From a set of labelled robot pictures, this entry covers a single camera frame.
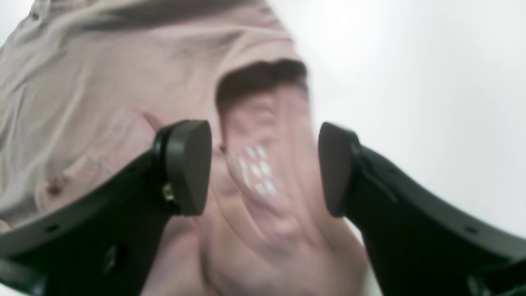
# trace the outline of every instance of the shirt fabric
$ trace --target shirt fabric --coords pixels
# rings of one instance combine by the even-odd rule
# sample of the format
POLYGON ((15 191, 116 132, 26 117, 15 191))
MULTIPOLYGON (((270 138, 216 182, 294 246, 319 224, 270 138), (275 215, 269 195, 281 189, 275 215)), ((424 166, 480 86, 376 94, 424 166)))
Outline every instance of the shirt fabric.
POLYGON ((366 255, 323 202, 305 81, 263 1, 36 1, 0 48, 0 232, 205 119, 205 212, 166 225, 143 296, 359 295, 366 255))

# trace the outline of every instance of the white background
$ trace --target white background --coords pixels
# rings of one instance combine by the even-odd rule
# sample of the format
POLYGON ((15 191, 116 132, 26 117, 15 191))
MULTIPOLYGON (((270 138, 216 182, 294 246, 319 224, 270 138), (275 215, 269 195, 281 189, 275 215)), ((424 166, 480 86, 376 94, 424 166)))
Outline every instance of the white background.
MULTIPOLYGON (((526 238, 525 1, 270 3, 310 68, 315 133, 343 124, 433 193, 526 238)), ((0 0, 0 44, 30 5, 0 0)))

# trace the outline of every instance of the pink shirt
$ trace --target pink shirt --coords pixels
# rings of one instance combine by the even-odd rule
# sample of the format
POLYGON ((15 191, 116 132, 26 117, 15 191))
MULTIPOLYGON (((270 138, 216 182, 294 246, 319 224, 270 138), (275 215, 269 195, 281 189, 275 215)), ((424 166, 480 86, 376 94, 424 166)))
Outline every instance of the pink shirt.
POLYGON ((366 256, 323 202, 305 72, 263 1, 35 2, 0 50, 0 232, 207 119, 205 213, 168 223, 143 295, 359 295, 366 256))

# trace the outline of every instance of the hole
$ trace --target hole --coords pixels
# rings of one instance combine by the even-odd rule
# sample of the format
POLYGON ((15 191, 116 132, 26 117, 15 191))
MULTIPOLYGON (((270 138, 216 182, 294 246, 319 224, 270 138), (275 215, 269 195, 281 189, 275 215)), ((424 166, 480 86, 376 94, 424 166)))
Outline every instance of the hole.
POLYGON ((126 260, 126 249, 121 245, 114 245, 104 255, 103 275, 110 275, 120 269, 126 260))
POLYGON ((46 232, 47 233, 53 233, 53 232, 56 232, 59 228, 60 228, 60 226, 58 224, 51 225, 48 228, 46 228, 46 232))
POLYGON ((464 229, 467 232, 471 233, 471 234, 478 234, 479 233, 479 231, 476 228, 473 228, 471 226, 466 226, 464 229))

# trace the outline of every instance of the black plastic part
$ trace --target black plastic part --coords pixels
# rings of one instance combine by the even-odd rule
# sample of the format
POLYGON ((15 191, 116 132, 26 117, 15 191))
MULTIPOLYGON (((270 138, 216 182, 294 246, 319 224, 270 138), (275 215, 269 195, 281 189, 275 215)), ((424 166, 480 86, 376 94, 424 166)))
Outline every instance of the black plastic part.
POLYGON ((360 229, 384 296, 524 295, 526 240, 434 196, 350 130, 325 123, 319 157, 327 208, 360 229))
POLYGON ((206 121, 166 127, 151 151, 90 194, 0 235, 0 282, 33 296, 139 295, 164 226, 177 213, 163 188, 199 187, 178 197, 196 205, 189 214, 206 203, 209 131, 206 121))

